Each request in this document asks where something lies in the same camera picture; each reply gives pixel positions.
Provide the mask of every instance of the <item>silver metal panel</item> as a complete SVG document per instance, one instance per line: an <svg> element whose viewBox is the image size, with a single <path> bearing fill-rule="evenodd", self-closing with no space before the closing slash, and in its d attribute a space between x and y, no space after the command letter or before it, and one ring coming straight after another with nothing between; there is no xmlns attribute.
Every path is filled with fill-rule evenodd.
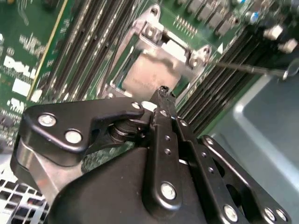
<svg viewBox="0 0 299 224"><path fill-rule="evenodd" d="M49 206L35 189L19 184L9 154L0 154L0 224L42 224Z"/></svg>
<svg viewBox="0 0 299 224"><path fill-rule="evenodd" d="M261 77L210 132L299 223L299 76Z"/></svg>

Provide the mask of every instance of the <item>capacitor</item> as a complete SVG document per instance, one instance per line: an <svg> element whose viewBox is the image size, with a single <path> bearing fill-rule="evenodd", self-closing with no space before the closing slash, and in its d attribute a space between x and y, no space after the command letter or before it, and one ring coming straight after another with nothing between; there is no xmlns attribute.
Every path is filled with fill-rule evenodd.
<svg viewBox="0 0 299 224"><path fill-rule="evenodd" d="M243 4L246 0L231 0L234 6Z"/></svg>
<svg viewBox="0 0 299 224"><path fill-rule="evenodd" d="M249 24L255 24L258 20L258 12L248 11L245 14L245 21Z"/></svg>

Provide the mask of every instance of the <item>black memory slot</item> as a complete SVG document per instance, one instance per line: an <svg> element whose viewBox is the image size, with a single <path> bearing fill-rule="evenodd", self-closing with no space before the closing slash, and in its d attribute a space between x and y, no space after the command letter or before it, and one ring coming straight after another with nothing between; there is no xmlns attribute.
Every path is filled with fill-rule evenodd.
<svg viewBox="0 0 299 224"><path fill-rule="evenodd" d="M269 46L258 44L250 34L244 33L221 59L222 62L258 65L266 59ZM190 124L198 136L234 102L236 95L253 78L252 74L214 67L208 77L183 105L179 115Z"/></svg>
<svg viewBox="0 0 299 224"><path fill-rule="evenodd" d="M105 39L105 41L103 42L102 47L100 49L100 51L98 52L96 59L93 62L93 65L91 67L91 69L89 70L83 85L81 86L78 95L75 97L76 100L82 100L84 95L86 94L90 83L94 80L94 78L96 77L96 75L98 74L98 71L103 63L103 61L105 60L110 47L112 46L112 44L114 43L114 41L116 40L116 38L119 36L119 27L122 27L125 25L126 20L124 18L126 18L127 16L129 16L131 14L131 10L132 7L134 5L133 0L127 0L126 1L126 5L122 8L121 13L118 14L117 18L115 19L115 22L112 25L111 30L108 32L107 34L107 38Z"/></svg>
<svg viewBox="0 0 299 224"><path fill-rule="evenodd" d="M246 45L243 50L239 51L238 54L235 54L234 63L243 63L243 61L253 51L255 46L255 43ZM192 122L192 120L205 109L204 105L206 105L208 101L213 98L213 96L217 96L218 91L221 90L221 88L227 83L232 75L234 75L233 72L228 69L224 69L219 72L217 80L213 81L213 85L211 85L208 89L204 89L201 92L201 95L199 95L199 101L198 103L196 103L196 107L198 108L198 110L190 111L184 119Z"/></svg>
<svg viewBox="0 0 299 224"><path fill-rule="evenodd" d="M253 56L246 61L248 64L255 64L261 66L265 60L267 60L267 49L258 49L255 50ZM237 71L227 88L219 93L217 101L212 103L211 107L206 110L206 113L197 117L193 121L194 133L196 135L201 134L204 129L213 121L213 119L225 108L231 106L234 101L235 96L239 93L242 88L252 79L254 75Z"/></svg>
<svg viewBox="0 0 299 224"><path fill-rule="evenodd" d="M265 55L267 51L260 48L256 48L245 63L256 65L260 61L261 56ZM245 87L245 85L253 78L254 75L245 72L228 70L233 74L230 80L224 85L209 104L204 108L202 113L195 117L192 121L192 127L194 127L194 133L200 135L204 129L217 117L217 115L223 111L226 107L231 106L234 97Z"/></svg>
<svg viewBox="0 0 299 224"><path fill-rule="evenodd" d="M117 2L110 1L110 4L111 3L114 3L114 4L111 7L109 6L109 11L105 11L103 13L103 18L105 18L105 19L99 21L99 23L95 29L95 32L93 33L92 41L88 43L87 48L84 51L84 53L81 57L81 60L79 62L79 66L77 67L77 69L74 73L73 79L72 79L71 83L66 87L62 98L64 98L67 93L69 93L70 97L74 94L76 87L79 84L79 81L82 77L82 73L86 69L91 57L93 56L93 50L94 50L95 46L97 45L98 38L103 35L103 33L107 29L107 26L109 25L112 17L116 13L116 10L119 7L121 7L123 2L124 2L123 0L117 1Z"/></svg>
<svg viewBox="0 0 299 224"><path fill-rule="evenodd" d="M86 7L87 1L85 1L85 3L80 5L80 11L75 15L73 21L71 22L70 27L68 28L68 33L67 33L67 37L63 40L63 49L60 50L58 57L56 58L56 60L53 63L52 69L50 74L47 77L46 83L45 85L42 87L43 91L48 91L50 88L51 83L53 82L54 76L57 73L57 70L59 68L59 66L61 65L61 62L63 60L63 57L67 51L67 46L71 43L71 37L74 33L75 27L77 26L77 24L79 23L80 17Z"/></svg>
<svg viewBox="0 0 299 224"><path fill-rule="evenodd" d="M90 4L86 16L84 17L84 20L78 31L78 34L75 37L75 40L71 48L69 49L68 56L65 61L65 65L62 71L60 72L60 76L57 78L54 84L53 87L54 94L59 93L62 90L62 87L65 84L65 81L68 78L68 75L75 64L75 61L77 59L76 56L78 56L78 53L81 50L81 46L86 38L86 35L88 34L88 27L92 25L92 21L94 20L95 14L98 10L98 6L101 3L102 3L101 0L93 0L92 3Z"/></svg>
<svg viewBox="0 0 299 224"><path fill-rule="evenodd" d="M242 76L241 74L239 74L239 76L241 76L242 78L237 83L235 83L235 88L230 89L230 92L225 95L226 98L223 99L223 102L215 106L214 110L211 110L209 115L206 116L199 125L196 125L196 128L194 128L193 131L196 136L199 136L205 130L205 128L215 119L215 117L217 117L219 113L221 113L226 107L228 107L231 100L242 90L242 88L245 87L245 85L252 78L251 74L248 74L248 76Z"/></svg>
<svg viewBox="0 0 299 224"><path fill-rule="evenodd" d="M222 57L221 62L231 62L240 52L240 46L244 45L248 41L249 37L246 32L241 34L241 36L236 40L236 42L231 46L229 51ZM191 95L191 97L187 100L187 102L183 105L183 107L178 112L179 115L185 119L185 116L189 113L190 110L200 101L200 95L211 85L213 85L214 81L220 76L220 74L224 71L223 68L214 67L209 75L205 78L203 83L197 88L197 90Z"/></svg>

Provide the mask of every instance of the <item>ram slot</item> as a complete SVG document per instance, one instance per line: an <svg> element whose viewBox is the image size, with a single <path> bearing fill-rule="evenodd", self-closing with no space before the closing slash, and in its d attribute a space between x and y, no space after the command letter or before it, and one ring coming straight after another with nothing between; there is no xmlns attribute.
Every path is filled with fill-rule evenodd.
<svg viewBox="0 0 299 224"><path fill-rule="evenodd" d="M68 38L65 39L64 41L64 48L63 50L60 52L60 54L58 55L57 59L55 60L54 64L53 64L53 69L51 71L51 73L49 74L47 81L46 81L46 85L44 86L44 92L48 92L50 89L53 88L53 84L54 83L59 83L59 77L57 77L57 72L61 66L61 64L63 64L64 60L65 60L65 56L68 55L68 53L70 52L70 48L74 45L74 43L77 41L77 39L79 38L79 34L82 32L83 27L85 27L86 24L86 16L89 14L90 12L90 8L91 5L94 4L96 2L96 0L86 0L84 2L84 4L81 7L80 12L78 13L78 15L76 16L75 20L72 21L71 23L71 27L70 27L70 32L68 34Z"/></svg>
<svg viewBox="0 0 299 224"><path fill-rule="evenodd" d="M251 34L244 32L221 61L256 65L267 51L267 45L262 46ZM191 125L196 135L200 135L222 110L233 103L235 96L253 77L245 72L214 67L179 115Z"/></svg>
<svg viewBox="0 0 299 224"><path fill-rule="evenodd" d="M262 52L260 49L254 52L254 54L259 55L259 57L250 58L250 60L245 63L248 64L256 64L256 62L265 61L269 58L267 55L269 49L265 49L263 51L263 56L260 55ZM226 85L226 88L219 92L219 97L216 102L210 103L210 107L206 109L206 112L202 116L198 116L194 121L194 133L198 136L205 128L217 117L218 114L221 113L225 108L232 106L235 102L235 97L239 94L239 92L249 83L252 79L254 79L254 75L244 73L244 72L236 72L234 74L233 80Z"/></svg>
<svg viewBox="0 0 299 224"><path fill-rule="evenodd" d="M121 11L117 14L114 22L111 24L111 29L108 30L108 32L105 34L106 37L103 39L103 37L99 40L99 43L101 47L96 50L97 53L93 54L95 57L90 69L88 70L88 73L86 77L83 80L83 84L78 90L78 94L75 96L76 100L83 100L86 92L89 89L90 83L94 80L94 78L97 76L98 71L107 57L107 54L112 46L112 44L115 42L117 37L119 37L119 30L122 26L125 25L126 18L131 14L133 5L135 1L127 0L125 2L125 5L121 7Z"/></svg>
<svg viewBox="0 0 299 224"><path fill-rule="evenodd" d="M90 41L86 47L86 51L83 53L79 66L77 67L76 71L74 72L74 76L72 78L71 83L66 87L61 99L66 100L67 98L71 98L74 94L76 87L79 85L82 75L84 71L88 67L90 61L93 60L94 49L96 48L98 41L100 40L99 37L102 37L109 23L113 20L114 15L117 13L118 10L123 6L124 0L115 2L110 8L109 11L103 13L103 17L105 20L101 20L92 36L92 41Z"/></svg>
<svg viewBox="0 0 299 224"><path fill-rule="evenodd" d="M248 34L244 31L241 36L236 40L236 42L231 46L229 51L222 57L221 62L232 62L238 52L242 50L240 46L248 41ZM196 91L190 96L190 98L186 101L183 107L179 110L179 115L182 118L186 118L186 116L193 110L193 108L199 103L201 100L200 96L206 92L213 83L220 77L221 73L224 71L223 68L214 67L209 75L205 78L202 84L196 89Z"/></svg>
<svg viewBox="0 0 299 224"><path fill-rule="evenodd" d="M244 46L246 48L241 48L237 53L234 53L234 63L243 63L244 60L250 55L253 51L257 43L252 43L251 38L248 39ZM185 119L193 122L193 119L199 115L199 113L204 109L204 105L206 105L208 100L212 99L212 96L216 96L218 91L227 83L227 81L234 75L232 70L229 69L222 69L218 74L216 74L216 78L213 80L213 84L209 84L208 88L205 88L199 94L199 101L196 104L196 107L199 110L192 110L186 116Z"/></svg>
<svg viewBox="0 0 299 224"><path fill-rule="evenodd" d="M68 86L68 82L72 80L72 76L74 75L74 71L76 67L79 65L80 58L82 54L86 50L86 46L89 42L92 42L91 36L94 33L95 26L98 25L100 20L107 20L104 16L108 10L110 10L110 6L113 1L97 1L94 6L94 10L90 14L87 22L87 27L84 29L83 37L79 40L78 44L74 46L74 50L71 54L71 59L67 62L64 67L64 75L63 81L60 83L60 86L56 90L55 98L59 99L61 94L65 92L65 88Z"/></svg>
<svg viewBox="0 0 299 224"><path fill-rule="evenodd" d="M89 42L88 36L93 32L94 23L99 21L97 18L101 11L106 6L106 1L96 0L93 2L89 9L88 15L85 17L84 25L82 26L81 32L76 37L76 41L73 43L69 51L69 56L64 64L62 71L60 72L61 76L58 82L54 85L54 98L59 98L61 93L64 91L66 81L71 78L72 71L77 65L78 58L80 57L82 51L85 50L84 44Z"/></svg>

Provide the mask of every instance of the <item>white label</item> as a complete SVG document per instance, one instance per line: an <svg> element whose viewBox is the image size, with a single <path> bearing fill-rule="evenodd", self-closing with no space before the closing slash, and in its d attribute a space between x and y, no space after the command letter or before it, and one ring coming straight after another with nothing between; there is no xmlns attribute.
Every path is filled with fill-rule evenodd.
<svg viewBox="0 0 299 224"><path fill-rule="evenodd" d="M30 91L30 84L16 78L12 91L27 97Z"/></svg>
<svg viewBox="0 0 299 224"><path fill-rule="evenodd" d="M15 61L12 57L6 55L3 65L7 68L14 69L16 72L22 73L31 79L36 76L36 69L29 71L29 65L24 65L22 62Z"/></svg>
<svg viewBox="0 0 299 224"><path fill-rule="evenodd" d="M42 96L43 91L42 90L35 90L32 94L31 101L37 103Z"/></svg>
<svg viewBox="0 0 299 224"><path fill-rule="evenodd" d="M25 109L25 104L15 98L11 98L11 100L7 102L7 105L10 106L12 111L17 111L19 113L23 113Z"/></svg>
<svg viewBox="0 0 299 224"><path fill-rule="evenodd" d="M219 46L219 48L217 49L217 51L218 51L220 54L223 54L223 43Z"/></svg>

